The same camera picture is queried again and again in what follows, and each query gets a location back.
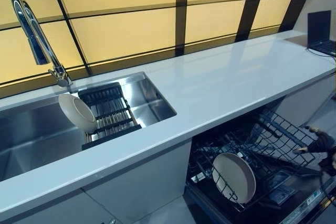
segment open dishwasher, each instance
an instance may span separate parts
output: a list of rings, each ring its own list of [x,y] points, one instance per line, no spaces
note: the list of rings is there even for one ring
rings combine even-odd
[[[262,107],[193,137],[186,193],[214,223],[306,223],[302,222],[324,198],[320,178],[328,191],[335,181],[320,172],[323,154],[295,154],[314,136],[298,129],[272,110]],[[213,180],[213,161],[221,153],[244,159],[255,175],[256,190],[244,204],[225,177],[218,189]],[[225,197],[223,190],[229,190]]]

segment white countertop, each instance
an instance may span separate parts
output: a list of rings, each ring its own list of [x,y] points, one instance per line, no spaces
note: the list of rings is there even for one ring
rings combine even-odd
[[[177,115],[0,182],[0,221],[87,185],[334,71],[331,58],[285,40],[287,31],[75,81],[76,86],[144,71]],[[60,91],[0,100],[0,110]]]

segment chrome faucet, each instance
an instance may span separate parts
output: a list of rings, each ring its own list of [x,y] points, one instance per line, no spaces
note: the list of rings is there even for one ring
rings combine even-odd
[[[36,64],[44,65],[52,62],[53,70],[48,69],[61,87],[72,84],[65,68],[58,61],[46,36],[44,35],[32,9],[25,0],[11,0],[12,5],[23,31],[25,32],[30,48],[32,49]]]

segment laptop screen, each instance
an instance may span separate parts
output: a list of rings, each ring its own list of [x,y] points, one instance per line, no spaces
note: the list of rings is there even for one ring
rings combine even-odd
[[[331,11],[308,13],[308,45],[329,40]]]

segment dish rack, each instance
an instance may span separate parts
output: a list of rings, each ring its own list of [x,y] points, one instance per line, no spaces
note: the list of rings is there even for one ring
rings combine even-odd
[[[85,133],[82,150],[141,129],[118,82],[80,91],[78,97],[97,120],[97,129],[93,133]]]
[[[294,154],[294,149],[310,144],[313,139],[267,108],[263,113],[253,112],[252,116],[235,124],[240,125],[236,130],[232,130],[234,127],[231,125],[211,137],[201,134],[198,139],[193,139],[188,178],[189,183],[197,184],[208,179],[215,185],[212,178],[216,169],[213,166],[215,157],[227,152],[240,156],[249,164],[256,178],[257,188],[252,200],[245,204],[237,203],[236,193],[221,174],[219,179],[225,186],[218,190],[218,194],[229,190],[227,202],[243,212],[257,202],[267,201],[266,196],[292,175],[301,172],[315,156],[311,153]]]

